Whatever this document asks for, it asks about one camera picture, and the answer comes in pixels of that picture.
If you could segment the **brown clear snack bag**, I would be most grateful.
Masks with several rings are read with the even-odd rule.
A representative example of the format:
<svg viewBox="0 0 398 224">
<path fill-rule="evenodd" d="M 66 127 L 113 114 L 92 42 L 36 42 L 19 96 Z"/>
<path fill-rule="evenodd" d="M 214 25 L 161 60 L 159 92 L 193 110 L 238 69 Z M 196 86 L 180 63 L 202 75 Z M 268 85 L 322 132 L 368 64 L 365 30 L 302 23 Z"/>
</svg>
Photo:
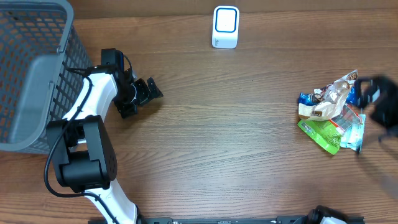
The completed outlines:
<svg viewBox="0 0 398 224">
<path fill-rule="evenodd" d="M 323 88 L 314 89 L 313 93 L 322 95 L 321 102 L 313 106 L 298 103 L 298 116 L 309 121 L 332 119 L 343 111 L 346 98 L 358 79 L 358 71 L 353 70 Z"/>
</svg>

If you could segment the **blue Oreo cookie pack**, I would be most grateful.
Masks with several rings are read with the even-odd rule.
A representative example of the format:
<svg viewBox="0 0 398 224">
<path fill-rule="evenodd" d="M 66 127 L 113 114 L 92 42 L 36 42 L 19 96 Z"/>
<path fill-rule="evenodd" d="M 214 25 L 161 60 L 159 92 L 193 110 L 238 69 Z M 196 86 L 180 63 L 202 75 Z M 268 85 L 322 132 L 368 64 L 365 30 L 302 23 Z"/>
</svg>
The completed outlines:
<svg viewBox="0 0 398 224">
<path fill-rule="evenodd" d="M 321 102 L 321 99 L 322 95 L 319 93 L 311 93 L 311 94 L 300 93 L 298 102 L 307 106 L 313 106 Z M 350 93 L 346 98 L 346 103 L 349 105 L 356 105 L 358 103 L 358 99 L 355 93 L 355 87 L 351 88 Z"/>
</svg>

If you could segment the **teal snack packet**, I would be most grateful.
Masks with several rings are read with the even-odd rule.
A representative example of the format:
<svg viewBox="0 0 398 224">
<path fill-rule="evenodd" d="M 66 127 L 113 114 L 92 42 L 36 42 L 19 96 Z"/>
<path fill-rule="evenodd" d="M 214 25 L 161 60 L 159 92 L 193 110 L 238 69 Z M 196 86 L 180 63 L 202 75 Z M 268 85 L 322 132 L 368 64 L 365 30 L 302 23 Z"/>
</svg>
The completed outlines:
<svg viewBox="0 0 398 224">
<path fill-rule="evenodd" d="M 359 117 L 361 118 L 360 123 L 353 124 L 341 137 L 340 147 L 360 152 L 363 144 L 366 115 L 360 114 Z"/>
</svg>

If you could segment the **green Haribo gummy bag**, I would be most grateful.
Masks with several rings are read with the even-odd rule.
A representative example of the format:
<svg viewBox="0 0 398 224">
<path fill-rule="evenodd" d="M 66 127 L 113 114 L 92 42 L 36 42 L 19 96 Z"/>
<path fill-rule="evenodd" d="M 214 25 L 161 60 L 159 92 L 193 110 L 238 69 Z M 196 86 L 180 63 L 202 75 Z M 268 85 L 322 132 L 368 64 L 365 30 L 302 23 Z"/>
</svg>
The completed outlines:
<svg viewBox="0 0 398 224">
<path fill-rule="evenodd" d="M 348 105 L 344 105 L 340 115 L 325 121 L 308 121 L 301 119 L 298 127 L 320 147 L 335 155 L 340 150 L 340 141 L 344 133 L 353 125 L 359 124 L 361 118 Z"/>
</svg>

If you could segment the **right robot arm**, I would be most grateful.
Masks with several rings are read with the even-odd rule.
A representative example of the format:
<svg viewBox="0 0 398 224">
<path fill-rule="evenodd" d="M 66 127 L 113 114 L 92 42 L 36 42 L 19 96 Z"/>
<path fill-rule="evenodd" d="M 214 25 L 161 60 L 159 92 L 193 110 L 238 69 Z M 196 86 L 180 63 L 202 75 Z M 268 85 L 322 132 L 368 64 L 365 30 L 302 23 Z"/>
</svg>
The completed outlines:
<svg viewBox="0 0 398 224">
<path fill-rule="evenodd" d="M 374 111 L 370 117 L 373 121 L 386 129 L 386 133 L 378 137 L 397 137 L 397 84 L 390 78 L 380 75 L 359 78 L 354 83 L 356 104 L 361 110 L 374 104 Z"/>
</svg>

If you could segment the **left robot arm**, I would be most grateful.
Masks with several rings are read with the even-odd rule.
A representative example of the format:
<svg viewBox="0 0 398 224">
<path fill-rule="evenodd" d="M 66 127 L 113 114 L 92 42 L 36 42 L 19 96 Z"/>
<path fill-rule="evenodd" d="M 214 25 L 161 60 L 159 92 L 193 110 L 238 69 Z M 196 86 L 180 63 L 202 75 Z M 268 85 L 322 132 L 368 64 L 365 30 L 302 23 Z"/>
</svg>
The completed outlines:
<svg viewBox="0 0 398 224">
<path fill-rule="evenodd" d="M 76 102 L 62 119 L 46 127 L 50 152 L 44 184 L 56 197 L 86 197 L 104 216 L 105 223 L 145 223 L 117 181 L 118 161 L 104 125 L 111 104 L 122 118 L 137 114 L 140 106 L 163 97 L 153 78 L 138 79 L 129 61 L 115 48 L 101 51 L 94 67 L 66 71 L 83 78 Z"/>
</svg>

